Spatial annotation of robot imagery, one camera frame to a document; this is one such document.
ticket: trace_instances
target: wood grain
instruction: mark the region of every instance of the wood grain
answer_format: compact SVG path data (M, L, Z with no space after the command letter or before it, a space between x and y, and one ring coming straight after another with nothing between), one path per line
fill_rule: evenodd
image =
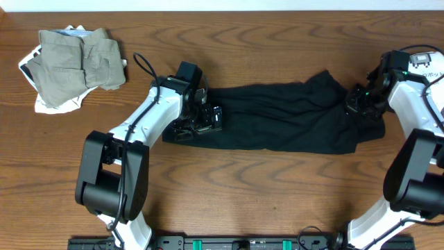
M145 99L151 79L182 60L198 63L210 87L305 81L328 69L344 86L364 83L381 53L410 44L444 45L441 12L88 12L7 13L0 25L0 249L65 249L75 235L106 235L74 201L83 143L109 131ZM95 90L80 110L34 113L35 90L17 63L39 29L104 27L128 59L128 82ZM156 230L188 235L288 235L316 225L335 231L382 195L404 142L393 114L386 136L344 156L222 151L156 142L144 214ZM407 231L418 249L440 249L444 230Z

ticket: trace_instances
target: khaki cloth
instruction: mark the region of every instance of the khaki cloth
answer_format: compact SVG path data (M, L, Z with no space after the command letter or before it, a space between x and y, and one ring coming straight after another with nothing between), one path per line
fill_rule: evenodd
M26 66L48 108L78 97L88 88L117 89L125 83L116 41L103 28L85 37L40 31L42 52Z

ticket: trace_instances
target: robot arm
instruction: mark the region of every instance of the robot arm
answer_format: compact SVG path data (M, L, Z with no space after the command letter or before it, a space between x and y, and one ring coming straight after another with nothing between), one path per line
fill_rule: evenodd
M142 207L148 193L149 150L165 128L177 140L221 129L221 109L205 103L206 90L197 90L202 71L182 62L175 76L160 77L157 103L134 125L128 140L122 217L112 233L115 245L144 250L152 232ZM76 186L76 201L107 225L115 220L119 207L121 176L103 169L102 164L121 164L128 127L155 101L157 87L136 111L109 133L93 131L83 149Z
M444 167L444 135L438 125L444 119L430 95L423 96L428 80L408 72L409 56L401 51L385 53L379 67L369 74L368 87L358 85L346 100L346 110L364 119L380 119L392 108L407 141L388 170L384 196L348 224L346 240L339 248L379 250L413 222L444 212L444 178L427 173L429 163Z

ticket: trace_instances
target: white wall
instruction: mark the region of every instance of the white wall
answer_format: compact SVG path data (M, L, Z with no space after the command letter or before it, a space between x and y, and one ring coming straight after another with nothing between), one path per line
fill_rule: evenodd
M444 10L444 0L0 0L0 6L6 12Z

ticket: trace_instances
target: folded cloth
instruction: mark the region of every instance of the folded cloth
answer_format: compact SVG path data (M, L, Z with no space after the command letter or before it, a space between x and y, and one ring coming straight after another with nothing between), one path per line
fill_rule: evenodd
M344 109L347 90L325 71L303 83L209 89L222 107L222 131L166 142L211 149L270 149L352 153L359 142L384 137L384 121L354 119Z
M47 108L79 97L89 88L117 89L125 83L119 46L103 28L84 37L56 31L39 35L42 53L26 66Z

